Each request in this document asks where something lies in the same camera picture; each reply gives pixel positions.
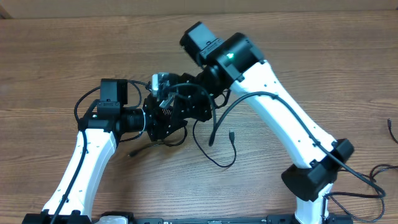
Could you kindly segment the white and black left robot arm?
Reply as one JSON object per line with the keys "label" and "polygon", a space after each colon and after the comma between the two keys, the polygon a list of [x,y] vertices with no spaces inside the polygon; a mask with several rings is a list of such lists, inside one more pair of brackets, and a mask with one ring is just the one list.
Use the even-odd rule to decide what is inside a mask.
{"label": "white and black left robot arm", "polygon": [[147,132],[152,141],[166,138],[155,111],[176,89],[171,81],[152,77],[150,95],[136,106],[127,106],[127,86],[139,81],[101,80],[100,98],[92,102],[83,117],[77,117],[76,146],[63,178],[40,213],[28,213],[24,223],[91,223],[95,195],[103,172],[125,133]]}

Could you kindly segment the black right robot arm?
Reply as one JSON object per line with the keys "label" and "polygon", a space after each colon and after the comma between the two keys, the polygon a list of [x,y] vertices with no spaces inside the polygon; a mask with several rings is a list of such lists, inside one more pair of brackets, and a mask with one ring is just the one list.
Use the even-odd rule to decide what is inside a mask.
{"label": "black right robot arm", "polygon": [[204,70],[194,82],[212,95],[229,89],[245,101],[286,148],[293,164],[282,173],[295,195],[292,223],[351,223],[328,212],[327,195],[341,165],[354,152],[315,123],[278,81],[261,50],[244,34],[217,38],[202,22],[187,29],[180,45]]}

